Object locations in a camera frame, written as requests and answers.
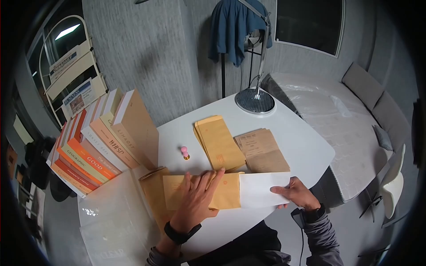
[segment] white envelope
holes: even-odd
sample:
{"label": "white envelope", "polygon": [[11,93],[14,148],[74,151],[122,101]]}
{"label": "white envelope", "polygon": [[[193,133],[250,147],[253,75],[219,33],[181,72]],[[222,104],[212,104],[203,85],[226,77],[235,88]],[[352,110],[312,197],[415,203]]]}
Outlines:
{"label": "white envelope", "polygon": [[285,197],[272,193],[273,186],[288,186],[291,172],[240,174],[241,208],[262,208],[286,204],[290,201]]}

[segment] hand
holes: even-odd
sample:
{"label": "hand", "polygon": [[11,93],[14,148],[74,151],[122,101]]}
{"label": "hand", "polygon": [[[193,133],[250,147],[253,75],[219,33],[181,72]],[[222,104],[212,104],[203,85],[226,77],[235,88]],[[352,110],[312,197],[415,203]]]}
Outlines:
{"label": "hand", "polygon": [[215,217],[219,210],[210,210],[209,204],[213,198],[213,193],[225,173],[225,168],[221,168],[216,176],[215,171],[206,171],[197,176],[194,183],[191,183],[190,174],[185,174],[184,196],[179,209],[175,212],[170,225],[180,233],[189,233],[197,224],[208,217]]}
{"label": "hand", "polygon": [[271,192],[288,198],[297,206],[305,208],[306,211],[321,208],[320,202],[317,198],[297,177],[290,178],[290,185],[288,189],[281,186],[273,186],[271,187]]}

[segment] blue cloth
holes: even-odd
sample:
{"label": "blue cloth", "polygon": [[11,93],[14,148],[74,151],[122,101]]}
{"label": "blue cloth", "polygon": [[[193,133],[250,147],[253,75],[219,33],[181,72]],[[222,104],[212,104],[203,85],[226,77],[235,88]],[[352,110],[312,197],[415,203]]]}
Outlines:
{"label": "blue cloth", "polygon": [[[257,0],[246,0],[262,15],[268,11]],[[228,54],[229,61],[239,67],[244,60],[244,39],[256,29],[266,29],[265,22],[238,0],[221,0],[213,10],[210,25],[209,58],[219,61],[219,54]],[[267,48],[272,47],[269,32]]]}

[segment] magazine rack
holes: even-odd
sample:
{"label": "magazine rack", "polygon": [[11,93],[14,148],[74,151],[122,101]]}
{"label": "magazine rack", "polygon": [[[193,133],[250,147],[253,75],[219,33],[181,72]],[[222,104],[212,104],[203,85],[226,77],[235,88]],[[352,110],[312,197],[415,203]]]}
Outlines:
{"label": "magazine rack", "polygon": [[70,114],[66,106],[62,104],[61,108],[63,110],[64,116],[67,121],[70,120],[73,116],[75,116],[77,113],[82,111],[85,107],[87,107],[90,103],[97,100],[100,96],[108,92],[108,88],[105,84],[105,80],[103,78],[103,75],[99,72],[98,66],[96,65],[96,59],[95,54],[93,53],[93,47],[92,47],[92,39],[89,37],[87,33],[87,27],[86,23],[84,22],[83,18],[78,15],[70,15],[63,19],[61,19],[48,33],[46,36],[42,47],[45,46],[46,41],[48,40],[50,34],[52,31],[64,20],[76,17],[79,20],[81,20],[81,24],[84,27],[84,33],[86,35],[86,40],[82,42],[81,44],[75,46],[72,48],[69,52],[67,52],[63,57],[61,57],[59,60],[57,60],[52,66],[49,67],[49,78],[51,81],[51,84],[48,88],[46,88],[46,85],[43,80],[43,74],[41,73],[41,55],[43,53],[43,48],[40,51],[40,56],[38,59],[38,68],[40,73],[40,79],[43,84],[44,94],[47,94],[47,100],[49,102],[50,108],[53,111],[53,114],[58,122],[58,124],[63,127],[63,124],[60,122],[58,115],[56,114],[57,110],[53,109],[52,101],[68,86],[74,79],[76,79],[79,75],[81,75],[85,70],[87,70],[89,67],[94,66],[96,71],[96,77],[91,79],[90,81],[86,80],[83,83],[90,82],[87,86],[90,86],[89,89],[91,89],[92,97],[87,97],[87,99],[90,102],[84,101],[84,107],[79,106],[79,109],[74,113]]}

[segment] ceiling light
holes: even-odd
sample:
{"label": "ceiling light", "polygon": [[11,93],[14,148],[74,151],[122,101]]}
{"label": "ceiling light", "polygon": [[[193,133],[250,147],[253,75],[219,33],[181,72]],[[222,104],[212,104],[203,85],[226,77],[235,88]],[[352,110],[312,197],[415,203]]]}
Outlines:
{"label": "ceiling light", "polygon": [[77,25],[75,25],[75,26],[72,26],[71,28],[68,28],[68,29],[66,29],[66,30],[64,30],[64,31],[61,31],[60,32],[60,34],[56,37],[56,39],[55,40],[57,40],[57,39],[59,39],[59,38],[61,38],[62,36],[65,36],[65,35],[67,35],[68,33],[70,33],[70,32],[73,32],[78,26],[79,26],[80,24],[77,24]]}

